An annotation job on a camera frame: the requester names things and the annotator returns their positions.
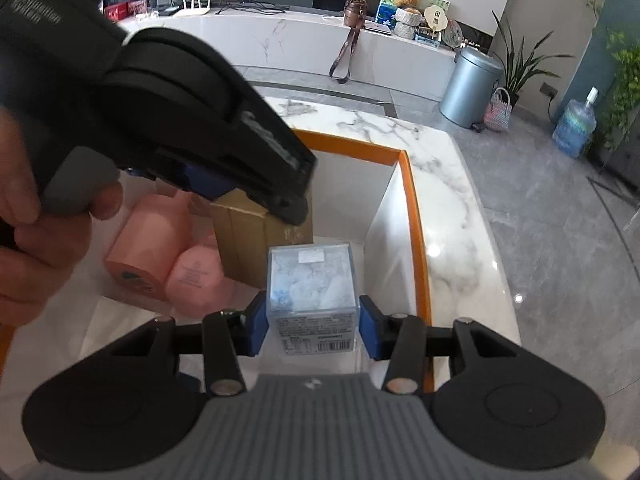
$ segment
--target blue water bottle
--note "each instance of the blue water bottle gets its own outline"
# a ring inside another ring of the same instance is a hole
[[[592,88],[585,104],[575,99],[569,101],[553,135],[561,152],[573,158],[580,155],[584,143],[596,129],[596,115],[593,112],[596,97],[598,89]]]

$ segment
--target pink container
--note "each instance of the pink container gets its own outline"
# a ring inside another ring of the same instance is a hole
[[[178,312],[200,319],[226,308],[235,286],[224,275],[212,234],[178,257],[164,291]]]
[[[106,269],[120,284],[165,300],[164,284],[177,257],[191,243],[191,193],[142,197],[111,252]]]

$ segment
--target human hand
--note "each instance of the human hand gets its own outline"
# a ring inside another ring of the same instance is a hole
[[[0,324],[20,326],[36,319],[86,254],[90,215],[107,220],[121,204],[122,187],[114,183],[98,194],[90,213],[41,215],[20,125],[0,108],[0,218],[15,227],[15,244],[22,251],[0,247]]]

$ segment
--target black handheld device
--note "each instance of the black handheld device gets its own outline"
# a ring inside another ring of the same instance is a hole
[[[269,105],[208,44],[168,28],[128,38],[98,1],[0,0],[0,99],[44,211],[81,212],[133,170],[205,198],[202,177],[222,177],[302,223],[316,158]]]

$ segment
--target blue wall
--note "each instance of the blue wall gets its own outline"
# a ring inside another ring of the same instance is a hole
[[[612,85],[617,62],[607,50],[608,30],[624,31],[629,42],[640,40],[640,0],[605,1],[584,58],[556,111],[556,121],[570,99],[584,101],[593,86],[603,95]]]

